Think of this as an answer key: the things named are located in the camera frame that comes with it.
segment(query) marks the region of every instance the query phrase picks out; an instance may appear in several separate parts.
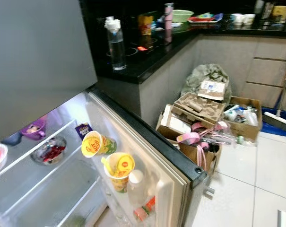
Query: open refrigerator door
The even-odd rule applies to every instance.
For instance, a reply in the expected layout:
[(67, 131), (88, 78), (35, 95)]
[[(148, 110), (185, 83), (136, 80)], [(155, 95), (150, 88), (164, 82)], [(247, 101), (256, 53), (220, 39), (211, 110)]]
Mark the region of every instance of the open refrigerator door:
[[(113, 138), (116, 152), (130, 154), (144, 174), (145, 203), (155, 197), (155, 208), (143, 221), (135, 217), (139, 207), (128, 194), (114, 189), (102, 156), (83, 156), (75, 127), (84, 122)], [(8, 146), (0, 170), (0, 226), (92, 226), (107, 205), (121, 226), (192, 225), (206, 172), (98, 89), (47, 114), (45, 135), (40, 141), (23, 136), (21, 143)], [(63, 155), (38, 162), (35, 153), (53, 138), (65, 140)]]

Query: bottle cap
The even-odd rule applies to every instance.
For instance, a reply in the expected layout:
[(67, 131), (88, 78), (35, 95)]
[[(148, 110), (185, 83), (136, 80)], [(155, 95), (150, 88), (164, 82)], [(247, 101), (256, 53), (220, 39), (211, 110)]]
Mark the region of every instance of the bottle cap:
[(113, 19), (113, 17), (106, 17), (105, 21), (105, 28), (108, 30), (114, 30), (114, 29), (119, 29), (121, 27), (121, 22), (120, 20)]
[(128, 177), (128, 181), (130, 182), (131, 185), (139, 184), (142, 182), (143, 179), (144, 179), (144, 174), (138, 169), (133, 170)]

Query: kitchen counter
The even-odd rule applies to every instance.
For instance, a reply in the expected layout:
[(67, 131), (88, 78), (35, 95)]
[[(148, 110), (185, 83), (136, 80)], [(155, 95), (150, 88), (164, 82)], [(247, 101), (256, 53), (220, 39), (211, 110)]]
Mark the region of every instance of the kitchen counter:
[[(222, 19), (212, 25), (191, 25), (182, 24), (179, 28), (172, 30), (172, 42), (162, 43), (149, 53), (139, 53), (143, 56), (133, 55), (126, 57), (127, 68), (120, 71), (112, 71), (110, 58), (107, 60), (95, 61), (95, 68), (99, 77), (111, 78), (114, 80), (125, 81), (133, 84), (142, 84), (156, 70), (168, 62), (176, 53), (185, 47), (192, 39), (198, 35), (241, 35), (241, 36), (262, 36), (286, 38), (286, 24), (262, 26), (256, 20), (251, 26), (235, 26), (230, 21)], [(154, 32), (152, 37), (164, 39), (165, 32)]]

